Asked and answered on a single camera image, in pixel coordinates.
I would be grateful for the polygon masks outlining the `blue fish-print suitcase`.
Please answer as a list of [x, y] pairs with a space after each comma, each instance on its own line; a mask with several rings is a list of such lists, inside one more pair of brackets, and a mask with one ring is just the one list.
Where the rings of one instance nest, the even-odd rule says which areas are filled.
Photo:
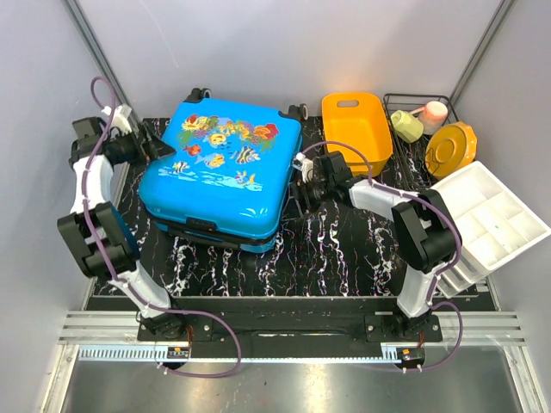
[[282, 112], [192, 89], [161, 138], [174, 154], [151, 162], [139, 184], [150, 220], [196, 243], [271, 250], [307, 116], [304, 103]]

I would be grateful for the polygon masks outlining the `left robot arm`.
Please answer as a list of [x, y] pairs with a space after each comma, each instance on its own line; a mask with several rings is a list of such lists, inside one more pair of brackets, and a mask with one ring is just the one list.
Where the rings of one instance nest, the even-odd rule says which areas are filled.
[[158, 340], [190, 338], [175, 300], [142, 266], [137, 241], [110, 193], [115, 165], [147, 165], [175, 150], [145, 122], [129, 131], [99, 117], [75, 120], [72, 126], [77, 138], [69, 164], [77, 188], [70, 213], [57, 221], [59, 234], [86, 277], [107, 282], [137, 306], [143, 331]]

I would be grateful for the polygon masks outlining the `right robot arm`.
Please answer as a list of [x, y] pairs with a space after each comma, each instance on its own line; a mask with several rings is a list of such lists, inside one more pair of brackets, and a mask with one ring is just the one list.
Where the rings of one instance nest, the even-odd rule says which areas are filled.
[[420, 334], [429, 323], [440, 274], [455, 265], [461, 252], [461, 236], [442, 196], [433, 189], [414, 193], [368, 176], [354, 176], [338, 151], [317, 161], [300, 152], [293, 166], [299, 177], [290, 187], [301, 213], [314, 211], [325, 200], [336, 200], [393, 222], [406, 275], [396, 309], [383, 324], [401, 341]]

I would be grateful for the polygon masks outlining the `orange plastic basket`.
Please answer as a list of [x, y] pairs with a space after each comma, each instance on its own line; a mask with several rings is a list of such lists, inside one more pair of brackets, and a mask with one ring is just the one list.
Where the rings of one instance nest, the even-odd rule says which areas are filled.
[[378, 176], [393, 155], [380, 98], [368, 92], [329, 94], [322, 99], [321, 113], [326, 150], [341, 152], [354, 175]]

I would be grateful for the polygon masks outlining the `green cup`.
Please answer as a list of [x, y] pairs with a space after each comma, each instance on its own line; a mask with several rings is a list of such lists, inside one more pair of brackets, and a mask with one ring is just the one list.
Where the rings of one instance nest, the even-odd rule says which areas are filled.
[[424, 132], [424, 125], [413, 114], [397, 110], [391, 115], [395, 133], [406, 143], [418, 141]]

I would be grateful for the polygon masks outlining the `pink cup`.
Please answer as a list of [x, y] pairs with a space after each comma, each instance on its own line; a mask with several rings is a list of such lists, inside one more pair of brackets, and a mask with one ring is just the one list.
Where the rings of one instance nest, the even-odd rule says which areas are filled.
[[423, 125], [423, 134], [433, 135], [443, 125], [444, 121], [448, 117], [449, 110], [448, 107], [442, 102], [430, 101], [421, 108], [412, 110], [410, 114], [416, 115], [417, 119]]

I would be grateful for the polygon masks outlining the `yellow plate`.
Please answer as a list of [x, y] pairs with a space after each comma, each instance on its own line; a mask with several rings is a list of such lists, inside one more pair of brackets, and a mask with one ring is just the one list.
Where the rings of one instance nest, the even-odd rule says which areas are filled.
[[430, 139], [425, 151], [425, 167], [437, 180], [472, 163], [478, 139], [473, 128], [457, 121], [440, 128]]

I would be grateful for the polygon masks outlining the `white drawer organizer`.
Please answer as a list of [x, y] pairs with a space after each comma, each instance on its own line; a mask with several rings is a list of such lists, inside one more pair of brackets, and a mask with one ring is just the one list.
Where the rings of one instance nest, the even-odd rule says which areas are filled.
[[437, 284], [447, 298], [550, 236], [550, 227], [479, 161], [433, 188], [443, 197], [462, 239], [460, 261]]

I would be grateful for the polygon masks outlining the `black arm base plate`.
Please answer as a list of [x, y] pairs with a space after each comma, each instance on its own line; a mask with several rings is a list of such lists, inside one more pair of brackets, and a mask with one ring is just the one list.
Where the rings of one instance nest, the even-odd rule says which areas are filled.
[[225, 298], [178, 299], [192, 314], [185, 318], [190, 332], [165, 336], [138, 328], [141, 342], [191, 340], [194, 359], [234, 358], [235, 332], [244, 359], [367, 358], [381, 354], [384, 342], [416, 345], [440, 343], [443, 333], [435, 315], [407, 323], [397, 335], [393, 298]]

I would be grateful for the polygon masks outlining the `aluminium rail frame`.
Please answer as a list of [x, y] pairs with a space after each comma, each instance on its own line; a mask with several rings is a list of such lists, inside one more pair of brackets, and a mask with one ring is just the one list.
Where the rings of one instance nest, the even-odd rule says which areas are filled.
[[394, 366], [401, 362], [400, 354], [414, 346], [423, 349], [443, 348], [447, 355], [436, 363], [435, 368], [447, 366], [462, 347], [495, 347], [503, 351], [511, 371], [513, 383], [523, 411], [544, 412], [548, 404], [532, 366], [526, 342], [517, 315], [508, 311], [433, 311], [443, 333], [440, 343], [416, 345], [384, 342], [381, 354], [367, 358], [306, 358], [306, 359], [244, 359], [237, 335], [231, 332], [236, 342], [234, 358], [194, 359], [191, 356], [191, 340], [141, 342], [137, 316], [130, 311], [72, 311], [63, 326], [58, 340], [58, 354], [42, 404], [44, 412], [60, 412], [74, 365], [78, 360], [87, 361], [132, 361], [154, 363], [222, 364], [228, 368], [245, 364], [300, 364], [300, 365], [366, 365]]

